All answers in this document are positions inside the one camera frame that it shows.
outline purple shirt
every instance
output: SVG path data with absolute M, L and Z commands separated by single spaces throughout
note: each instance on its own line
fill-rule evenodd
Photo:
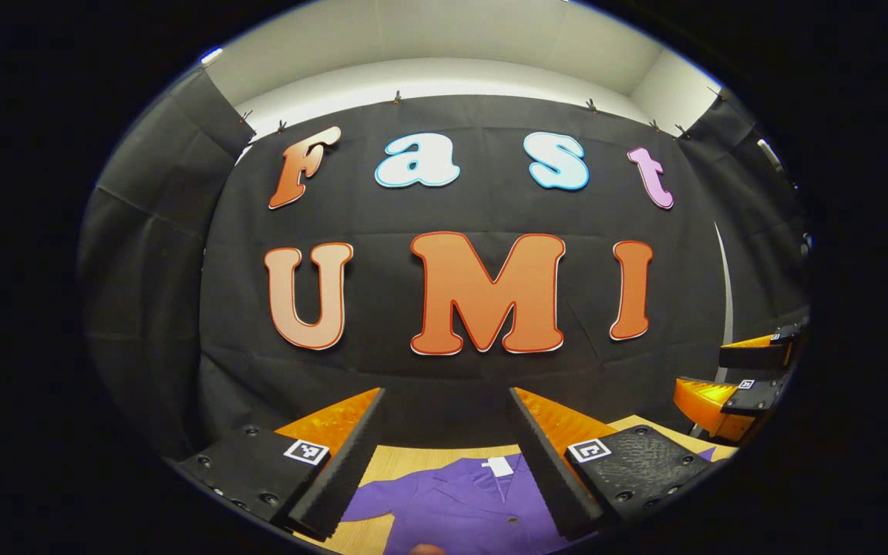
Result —
M 526 460 L 518 453 L 505 459 L 513 473 L 504 477 L 482 466 L 488 459 L 462 458 L 437 470 L 370 482 L 358 488 L 341 520 L 394 514 L 385 555 L 406 555 L 419 543 L 448 555 L 542 555 L 575 543 L 557 533 Z

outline hand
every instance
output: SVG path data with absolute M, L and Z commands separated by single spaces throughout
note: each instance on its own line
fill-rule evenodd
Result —
M 419 543 L 409 551 L 409 555 L 447 555 L 443 549 L 436 545 Z

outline pink letter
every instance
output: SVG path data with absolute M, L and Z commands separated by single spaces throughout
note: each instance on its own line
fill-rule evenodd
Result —
M 642 176 L 642 185 L 646 187 L 646 193 L 649 193 L 649 199 L 653 200 L 653 204 L 663 208 L 663 210 L 670 210 L 670 207 L 674 205 L 674 196 L 663 190 L 660 178 L 656 177 L 656 173 L 663 173 L 663 166 L 650 158 L 649 152 L 642 147 L 631 150 L 628 154 L 628 159 L 639 168 L 639 175 Z

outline white label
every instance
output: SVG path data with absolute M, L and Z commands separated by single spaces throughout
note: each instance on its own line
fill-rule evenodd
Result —
M 567 449 L 570 450 L 571 454 L 574 455 L 574 459 L 579 463 L 587 463 L 589 460 L 612 454 L 612 451 L 610 451 L 605 446 L 605 443 L 602 443 L 599 439 L 592 439 L 589 440 L 589 442 L 574 443 L 573 446 L 568 446 Z
M 328 453 L 328 447 L 319 446 L 317 443 L 304 442 L 303 439 L 297 439 L 290 449 L 286 449 L 285 456 L 296 460 L 302 460 L 304 463 L 310 463 L 317 466 L 321 462 L 321 458 Z
M 482 466 L 491 467 L 493 474 L 496 474 L 496 478 L 512 474 L 512 467 L 509 466 L 509 461 L 504 456 L 489 457 L 489 462 L 483 462 Z

